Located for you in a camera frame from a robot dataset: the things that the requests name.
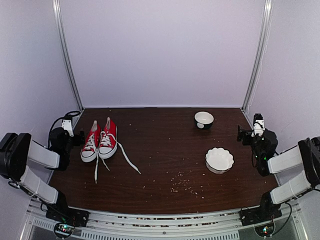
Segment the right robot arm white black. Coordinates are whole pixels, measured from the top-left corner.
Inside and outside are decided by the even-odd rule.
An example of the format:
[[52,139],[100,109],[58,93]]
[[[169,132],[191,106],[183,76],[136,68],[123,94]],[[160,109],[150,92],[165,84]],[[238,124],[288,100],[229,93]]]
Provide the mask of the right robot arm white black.
[[257,216],[261,221],[266,221],[270,217],[279,217],[283,203],[315,190],[320,184],[319,137],[300,140],[296,146],[277,154],[276,134],[257,122],[253,130],[244,130],[238,126],[237,141],[251,147],[252,162],[263,177],[275,175],[299,165],[303,166],[297,176],[265,192],[258,207],[242,211],[241,215],[245,220],[252,216]]

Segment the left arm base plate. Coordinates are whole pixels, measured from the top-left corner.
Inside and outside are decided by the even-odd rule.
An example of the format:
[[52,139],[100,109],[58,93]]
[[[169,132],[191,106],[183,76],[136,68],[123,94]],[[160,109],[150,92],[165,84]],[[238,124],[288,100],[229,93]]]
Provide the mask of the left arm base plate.
[[85,210],[79,210],[69,208],[67,213],[58,213],[55,210],[49,209],[45,216],[48,219],[56,222],[66,223],[67,225],[74,227],[86,227],[89,219],[89,212]]

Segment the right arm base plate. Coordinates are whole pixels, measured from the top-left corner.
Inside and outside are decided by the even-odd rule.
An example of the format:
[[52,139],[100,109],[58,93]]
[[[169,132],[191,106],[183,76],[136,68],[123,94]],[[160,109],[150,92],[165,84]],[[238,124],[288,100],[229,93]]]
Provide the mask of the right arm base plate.
[[272,210],[271,212],[264,211],[260,207],[241,209],[239,212],[241,224],[243,226],[255,225],[262,222],[272,221],[273,219],[280,218],[282,212],[279,209]]

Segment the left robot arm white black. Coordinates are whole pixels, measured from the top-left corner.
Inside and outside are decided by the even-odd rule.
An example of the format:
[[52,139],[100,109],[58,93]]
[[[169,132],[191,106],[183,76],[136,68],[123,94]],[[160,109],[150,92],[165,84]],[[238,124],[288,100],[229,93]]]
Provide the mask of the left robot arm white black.
[[70,164],[74,136],[62,127],[49,134],[51,147],[32,139],[30,133],[8,132],[0,141],[0,175],[9,184],[41,200],[61,222],[72,218],[66,196],[45,183],[28,166],[28,161],[53,171],[65,171]]

